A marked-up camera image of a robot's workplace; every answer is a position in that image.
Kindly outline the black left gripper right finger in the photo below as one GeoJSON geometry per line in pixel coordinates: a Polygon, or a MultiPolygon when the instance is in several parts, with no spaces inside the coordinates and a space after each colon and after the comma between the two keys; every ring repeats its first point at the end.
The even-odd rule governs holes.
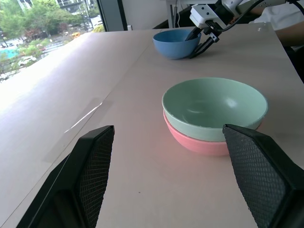
{"type": "Polygon", "coordinates": [[[238,187],[258,228],[304,228],[304,170],[268,135],[223,126],[238,187]]]}

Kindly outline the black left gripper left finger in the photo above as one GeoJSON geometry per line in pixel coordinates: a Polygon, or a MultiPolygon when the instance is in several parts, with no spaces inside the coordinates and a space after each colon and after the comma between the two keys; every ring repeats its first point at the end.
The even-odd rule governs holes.
{"type": "Polygon", "coordinates": [[[89,131],[44,181],[16,228],[95,228],[107,187],[114,126],[89,131]]]}

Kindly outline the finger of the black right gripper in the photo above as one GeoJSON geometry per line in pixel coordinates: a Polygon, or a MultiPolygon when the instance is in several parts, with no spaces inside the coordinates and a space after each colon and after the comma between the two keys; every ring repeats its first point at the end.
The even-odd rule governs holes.
{"type": "Polygon", "coordinates": [[[186,37],[186,41],[188,40],[192,40],[194,38],[196,38],[200,33],[201,33],[202,29],[195,27],[190,33],[189,35],[186,37]]]}
{"type": "Polygon", "coordinates": [[[189,58],[197,57],[198,55],[204,53],[212,44],[214,40],[212,38],[208,38],[204,43],[200,43],[194,51],[189,55],[189,58]]]}

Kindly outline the blue bowl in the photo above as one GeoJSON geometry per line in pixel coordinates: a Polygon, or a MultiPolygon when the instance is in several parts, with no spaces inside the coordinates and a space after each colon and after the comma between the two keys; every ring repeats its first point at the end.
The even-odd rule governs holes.
{"type": "Polygon", "coordinates": [[[200,42],[201,34],[194,39],[187,40],[191,29],[173,29],[157,33],[153,37],[156,50],[169,59],[188,57],[200,42]]]}

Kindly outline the green bowl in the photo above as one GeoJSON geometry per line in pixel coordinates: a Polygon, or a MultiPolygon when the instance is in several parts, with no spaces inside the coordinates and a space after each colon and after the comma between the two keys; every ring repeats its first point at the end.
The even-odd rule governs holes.
{"type": "Polygon", "coordinates": [[[197,78],[172,86],[163,94],[162,106],[174,129],[208,142],[225,140],[225,124],[257,129],[268,111],[267,99],[258,90],[218,77],[197,78]]]}

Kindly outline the pink bowl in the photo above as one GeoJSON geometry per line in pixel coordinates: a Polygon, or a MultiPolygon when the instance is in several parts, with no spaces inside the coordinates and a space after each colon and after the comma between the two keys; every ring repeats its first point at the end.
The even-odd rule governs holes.
{"type": "Polygon", "coordinates": [[[226,142],[208,142],[197,140],[188,137],[178,130],[176,130],[168,121],[165,112],[163,112],[164,120],[168,126],[169,131],[175,140],[184,148],[207,156],[226,156],[229,155],[226,142]]]}

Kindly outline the person in white shirt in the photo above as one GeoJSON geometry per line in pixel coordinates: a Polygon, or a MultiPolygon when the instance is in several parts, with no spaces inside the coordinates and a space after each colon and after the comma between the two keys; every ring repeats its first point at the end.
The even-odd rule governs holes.
{"type": "Polygon", "coordinates": [[[254,23],[269,22],[284,47],[304,46],[304,14],[294,5],[285,3],[272,7],[255,7],[254,23]]]}

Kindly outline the dark window frame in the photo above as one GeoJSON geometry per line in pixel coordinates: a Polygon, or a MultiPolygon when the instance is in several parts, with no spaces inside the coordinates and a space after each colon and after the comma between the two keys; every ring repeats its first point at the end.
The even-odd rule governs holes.
{"type": "Polygon", "coordinates": [[[97,0],[102,14],[105,30],[109,32],[123,31],[123,22],[118,0],[97,0]]]}

